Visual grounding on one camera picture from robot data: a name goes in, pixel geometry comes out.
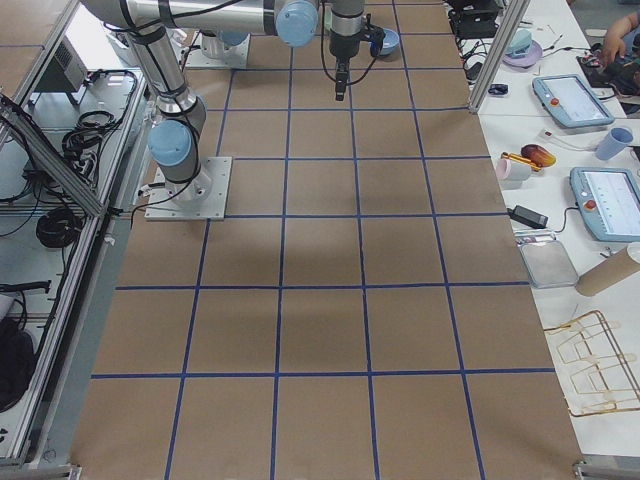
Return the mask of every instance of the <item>metal bracket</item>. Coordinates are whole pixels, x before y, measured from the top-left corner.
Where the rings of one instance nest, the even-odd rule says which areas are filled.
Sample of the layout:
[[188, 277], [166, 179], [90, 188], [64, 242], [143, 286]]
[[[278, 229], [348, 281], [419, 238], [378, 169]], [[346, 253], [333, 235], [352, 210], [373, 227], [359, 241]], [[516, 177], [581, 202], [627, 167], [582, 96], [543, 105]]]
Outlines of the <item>metal bracket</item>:
[[573, 466], [573, 470], [578, 480], [640, 480], [640, 470], [597, 467], [587, 463], [577, 463]]
[[1, 480], [80, 480], [82, 467], [76, 465], [64, 465], [62, 467], [44, 467], [40, 469], [15, 470], [13, 472], [0, 472]]
[[[207, 157], [202, 159], [202, 168], [213, 179], [211, 191], [202, 200], [189, 203], [176, 203], [170, 198], [166, 189], [153, 190], [149, 203], [163, 202], [157, 206], [147, 207], [145, 218], [148, 220], [223, 220], [227, 207], [229, 179], [231, 178], [231, 157]], [[164, 182], [164, 175], [158, 169], [154, 182]]]
[[[229, 47], [224, 50], [220, 59], [209, 58], [202, 53], [201, 49], [193, 50], [187, 59], [186, 68], [193, 69], [209, 69], [209, 70], [246, 70], [247, 58], [249, 57], [249, 43], [251, 35], [241, 44], [235, 47]], [[196, 45], [202, 45], [202, 41], [196, 42]]]

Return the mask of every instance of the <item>person's arm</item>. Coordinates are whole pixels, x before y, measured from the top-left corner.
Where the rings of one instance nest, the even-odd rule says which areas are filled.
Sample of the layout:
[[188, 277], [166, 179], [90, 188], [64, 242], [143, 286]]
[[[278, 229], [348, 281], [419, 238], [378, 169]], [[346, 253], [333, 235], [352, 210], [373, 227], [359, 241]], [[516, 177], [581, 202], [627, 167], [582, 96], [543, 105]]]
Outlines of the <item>person's arm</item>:
[[627, 53], [627, 48], [622, 40], [627, 33], [637, 28], [638, 12], [630, 13], [626, 17], [622, 17], [609, 27], [604, 37], [604, 45], [602, 46], [602, 63], [604, 66], [612, 63], [617, 56], [623, 57]]

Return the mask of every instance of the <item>gray floor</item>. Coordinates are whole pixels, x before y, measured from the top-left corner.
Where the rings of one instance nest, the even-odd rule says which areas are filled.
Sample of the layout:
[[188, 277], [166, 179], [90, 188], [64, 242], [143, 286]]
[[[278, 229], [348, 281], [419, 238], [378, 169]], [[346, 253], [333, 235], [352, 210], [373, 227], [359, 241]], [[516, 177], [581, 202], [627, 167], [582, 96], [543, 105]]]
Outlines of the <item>gray floor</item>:
[[[573, 15], [583, 31], [595, 28], [607, 29], [615, 20], [636, 11], [638, 8], [640, 8], [640, 4], [623, 5], [619, 4], [617, 0], [575, 0], [571, 5]], [[589, 43], [601, 40], [586, 36]]]

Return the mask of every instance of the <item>blue bowl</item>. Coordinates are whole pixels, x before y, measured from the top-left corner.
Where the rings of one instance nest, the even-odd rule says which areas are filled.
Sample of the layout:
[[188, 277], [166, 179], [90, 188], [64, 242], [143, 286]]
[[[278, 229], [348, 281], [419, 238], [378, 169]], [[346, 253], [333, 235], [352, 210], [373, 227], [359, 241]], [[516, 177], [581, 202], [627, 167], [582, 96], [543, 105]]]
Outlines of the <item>blue bowl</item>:
[[393, 51], [398, 48], [398, 44], [400, 43], [400, 36], [394, 30], [389, 28], [384, 28], [384, 41], [382, 42], [382, 49], [380, 50], [380, 55], [389, 55], [393, 53]]

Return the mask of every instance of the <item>cardboard tube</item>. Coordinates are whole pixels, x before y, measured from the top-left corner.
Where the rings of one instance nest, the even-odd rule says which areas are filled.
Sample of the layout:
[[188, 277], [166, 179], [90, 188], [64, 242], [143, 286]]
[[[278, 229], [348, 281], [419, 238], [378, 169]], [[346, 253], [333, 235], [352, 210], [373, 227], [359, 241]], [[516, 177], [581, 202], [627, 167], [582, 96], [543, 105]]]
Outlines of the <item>cardboard tube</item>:
[[634, 242], [581, 275], [576, 290], [584, 296], [593, 297], [638, 271], [640, 242]]

